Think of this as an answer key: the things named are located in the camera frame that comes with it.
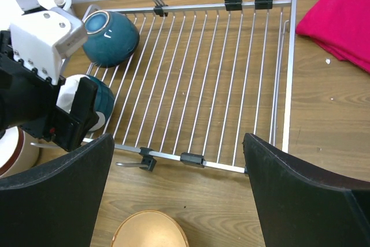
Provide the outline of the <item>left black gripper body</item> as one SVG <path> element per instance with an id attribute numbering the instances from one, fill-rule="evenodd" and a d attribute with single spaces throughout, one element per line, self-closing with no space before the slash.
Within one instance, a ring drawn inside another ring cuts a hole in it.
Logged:
<path id="1" fill-rule="evenodd" d="M 69 113 L 55 107 L 48 116 L 22 124 L 20 128 L 34 138 L 53 142 L 70 152 L 80 147 L 98 120 L 93 106 L 74 106 Z"/>

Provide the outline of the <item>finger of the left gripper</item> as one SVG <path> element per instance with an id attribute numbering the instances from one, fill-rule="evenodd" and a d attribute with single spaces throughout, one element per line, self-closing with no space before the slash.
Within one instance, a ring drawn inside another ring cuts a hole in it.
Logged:
<path id="1" fill-rule="evenodd" d="M 94 81 L 87 77 L 80 79 L 70 115 L 83 127 L 92 127 L 99 120 L 94 108 L 97 91 L 98 85 Z"/>

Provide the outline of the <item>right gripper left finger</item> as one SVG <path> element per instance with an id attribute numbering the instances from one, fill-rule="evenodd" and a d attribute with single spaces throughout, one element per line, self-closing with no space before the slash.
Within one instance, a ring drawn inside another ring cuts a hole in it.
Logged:
<path id="1" fill-rule="evenodd" d="M 114 152 L 101 135 L 1 179 L 1 246 L 90 246 Z"/>

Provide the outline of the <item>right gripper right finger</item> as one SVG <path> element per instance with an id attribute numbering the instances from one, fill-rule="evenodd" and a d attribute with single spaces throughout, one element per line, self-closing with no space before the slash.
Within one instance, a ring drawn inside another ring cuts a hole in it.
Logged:
<path id="1" fill-rule="evenodd" d="M 251 133 L 243 154 L 266 246 L 369 246 L 369 182 L 320 168 Z"/>

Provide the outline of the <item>teal and white bowl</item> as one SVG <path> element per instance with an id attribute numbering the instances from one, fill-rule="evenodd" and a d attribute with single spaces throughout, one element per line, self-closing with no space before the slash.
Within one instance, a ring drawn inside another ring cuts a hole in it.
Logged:
<path id="1" fill-rule="evenodd" d="M 111 89 L 96 77 L 90 75 L 77 74 L 66 78 L 65 84 L 61 86 L 57 99 L 57 106 L 66 112 L 70 112 L 72 102 L 81 78 L 89 78 L 97 84 L 98 90 L 95 97 L 94 109 L 99 116 L 97 123 L 89 129 L 89 132 L 94 132 L 102 128 L 107 120 L 111 117 L 114 107 L 114 95 Z"/>

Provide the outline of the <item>plain teal bowl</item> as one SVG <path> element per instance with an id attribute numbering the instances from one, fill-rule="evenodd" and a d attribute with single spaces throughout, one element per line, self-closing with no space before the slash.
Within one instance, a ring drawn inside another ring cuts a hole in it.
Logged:
<path id="1" fill-rule="evenodd" d="M 87 42 L 83 50 L 97 67 L 115 67 L 131 57 L 138 47 L 140 34 L 127 16 L 97 10 L 84 20 Z"/>

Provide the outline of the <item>cream bowl with drawing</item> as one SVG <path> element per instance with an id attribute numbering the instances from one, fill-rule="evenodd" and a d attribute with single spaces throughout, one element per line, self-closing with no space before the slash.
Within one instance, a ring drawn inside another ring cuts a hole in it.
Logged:
<path id="1" fill-rule="evenodd" d="M 166 213 L 137 212 L 121 223 L 111 246 L 189 246 L 181 226 Z"/>

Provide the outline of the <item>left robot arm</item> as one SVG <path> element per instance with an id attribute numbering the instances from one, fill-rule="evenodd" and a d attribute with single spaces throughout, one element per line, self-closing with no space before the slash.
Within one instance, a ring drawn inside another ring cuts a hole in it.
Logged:
<path id="1" fill-rule="evenodd" d="M 69 112 L 57 106 L 65 79 L 57 85 L 42 81 L 34 73 L 10 75 L 1 72 L 1 129 L 19 126 L 37 139 L 54 142 L 70 152 L 77 149 L 98 122 L 94 109 L 98 86 L 82 78 Z"/>

